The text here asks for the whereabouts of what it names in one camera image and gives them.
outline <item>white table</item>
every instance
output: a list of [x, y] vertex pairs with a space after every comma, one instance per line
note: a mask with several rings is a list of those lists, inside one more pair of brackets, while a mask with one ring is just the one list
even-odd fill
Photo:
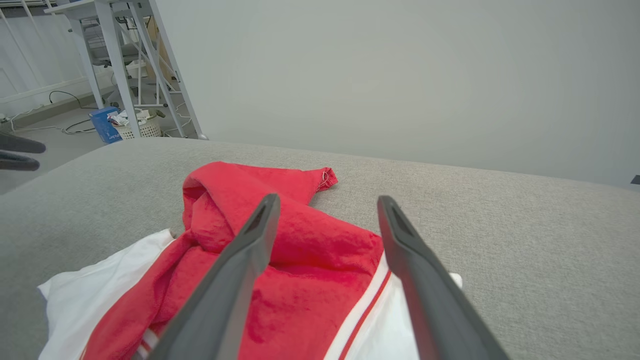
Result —
[[[123, 106], [129, 116], [131, 116], [131, 114], [135, 114], [135, 109], [131, 89], [129, 88], [129, 82], [127, 80], [125, 65], [122, 61], [122, 50], [120, 48], [119, 41], [121, 27], [115, 21], [115, 16], [126, 15], [132, 17], [134, 22], [136, 23], [140, 41], [144, 45], [144, 48], [147, 50], [146, 58], [150, 60], [149, 63], [156, 73], [156, 81], [158, 83], [158, 87], [164, 95], [164, 98], [166, 99], [169, 112], [171, 113], [173, 120], [176, 123], [178, 132], [180, 133], [181, 137], [185, 137], [179, 118], [176, 114], [175, 106], [173, 105], [173, 101], [171, 99], [172, 92], [167, 87], [166, 82], [163, 81], [164, 78], [160, 69], [160, 56], [152, 45], [151, 39], [149, 38], [149, 34], [147, 32], [147, 27], [145, 26], [145, 23], [143, 21], [144, 16], [153, 15], [153, 11], [151, 9], [151, 6], [149, 5], [148, 0], [136, 2], [127, 2], [121, 0], [80, 0], [74, 3], [64, 4], [45, 10], [45, 13], [64, 14], [69, 19], [69, 23], [71, 23], [72, 36], [80, 53], [84, 71], [86, 72], [87, 79], [89, 80], [95, 102], [97, 103], [98, 108], [102, 109], [104, 105], [102, 103], [102, 97], [100, 95], [98, 82], [95, 78], [95, 73], [93, 72], [93, 65], [91, 63], [89, 55], [89, 48], [87, 47], [86, 41], [84, 40], [81, 25], [81, 20], [83, 19], [96, 18], [96, 16], [98, 17], [98, 19], [100, 20], [100, 27], [102, 29], [102, 36], [104, 37], [107, 52], [109, 53], [109, 58], [111, 59], [114, 78], [116, 79], [116, 84], [118, 86], [118, 90], [120, 91], [120, 96], [122, 97]], [[133, 135], [135, 137], [141, 137], [138, 122], [130, 121], [129, 123], [131, 125], [131, 131], [133, 132]]]

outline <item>floor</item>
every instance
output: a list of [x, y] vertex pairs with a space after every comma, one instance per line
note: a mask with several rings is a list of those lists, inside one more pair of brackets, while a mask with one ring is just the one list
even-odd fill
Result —
[[[66, 128], [77, 122], [89, 119], [89, 112], [91, 109], [75, 109], [67, 113], [51, 117], [47, 120], [38, 122], [30, 128], [39, 128], [45, 126], [57, 126]], [[165, 131], [165, 136], [179, 137], [179, 132], [175, 129], [176, 125], [171, 118], [170, 112], [166, 108], [161, 108], [161, 111], [166, 114], [164, 119], [160, 121], [160, 128]], [[178, 109], [184, 117], [188, 117], [189, 112], [186, 106], [182, 105]], [[180, 118], [181, 124], [188, 122], [188, 119]], [[76, 127], [71, 128], [69, 131], [90, 129], [93, 126], [91, 122], [82, 123]], [[193, 124], [189, 123], [183, 126], [185, 135], [189, 138], [196, 138], [196, 131]], [[26, 130], [18, 129], [16, 134], [18, 136], [29, 138], [44, 143], [47, 146], [47, 150], [42, 154], [26, 154], [31, 158], [40, 162], [40, 168], [36, 171], [12, 171], [12, 170], [0, 170], [0, 195], [11, 191], [12, 189], [38, 177], [52, 169], [67, 163], [79, 156], [86, 154], [87, 152], [98, 149], [99, 147], [106, 146], [97, 133], [79, 133], [74, 135], [67, 135], [62, 131], [54, 128], [41, 129], [41, 130]]]

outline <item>black cable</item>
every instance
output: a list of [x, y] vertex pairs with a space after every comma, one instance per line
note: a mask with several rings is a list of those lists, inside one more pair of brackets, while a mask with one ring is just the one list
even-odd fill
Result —
[[66, 91], [60, 91], [60, 90], [53, 90], [52, 92], [49, 93], [49, 102], [51, 104], [53, 104], [53, 101], [51, 100], [51, 94], [53, 94], [54, 92], [61, 92], [63, 94], [67, 94], [67, 95], [71, 95], [71, 96], [75, 97], [76, 101], [78, 102], [78, 105], [80, 106], [81, 109], [98, 110], [98, 108], [84, 108], [84, 107], [82, 107], [82, 104], [80, 103], [80, 99], [78, 99], [77, 96], [75, 96], [74, 94], [70, 94], [70, 93], [68, 93]]
[[76, 122], [75, 124], [68, 126], [68, 127], [64, 130], [64, 133], [65, 133], [65, 134], [70, 134], [70, 135], [71, 135], [71, 134], [78, 134], [78, 133], [84, 133], [84, 132], [86, 132], [86, 131], [95, 130], [95, 127], [92, 127], [91, 129], [78, 130], [78, 131], [74, 131], [73, 133], [69, 133], [69, 129], [71, 129], [72, 127], [74, 127], [74, 126], [76, 126], [76, 125], [80, 125], [80, 124], [82, 124], [83, 122], [88, 122], [88, 121], [91, 121], [91, 119], [86, 119], [86, 120], [82, 120], [82, 121], [80, 121], [80, 122]]

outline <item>red velvet fabric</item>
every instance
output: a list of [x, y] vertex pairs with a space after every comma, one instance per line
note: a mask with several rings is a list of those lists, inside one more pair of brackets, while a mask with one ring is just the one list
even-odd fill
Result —
[[281, 198], [278, 231], [271, 262], [253, 289], [239, 357], [323, 358], [383, 252], [377, 235], [308, 206], [316, 192], [335, 183], [330, 168], [217, 162], [191, 173], [182, 190], [186, 231], [104, 315], [83, 358], [128, 359], [146, 329], [161, 332], [260, 200], [273, 192]]

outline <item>white basket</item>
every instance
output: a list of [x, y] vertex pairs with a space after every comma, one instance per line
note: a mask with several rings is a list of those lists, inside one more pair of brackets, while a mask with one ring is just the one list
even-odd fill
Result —
[[[118, 130], [118, 133], [120, 133], [120, 137], [123, 140], [133, 139], [131, 126], [114, 126], [114, 128]], [[143, 138], [162, 136], [162, 131], [160, 131], [160, 125], [158, 125], [157, 118], [148, 119], [146, 124], [140, 125], [140, 134]]]

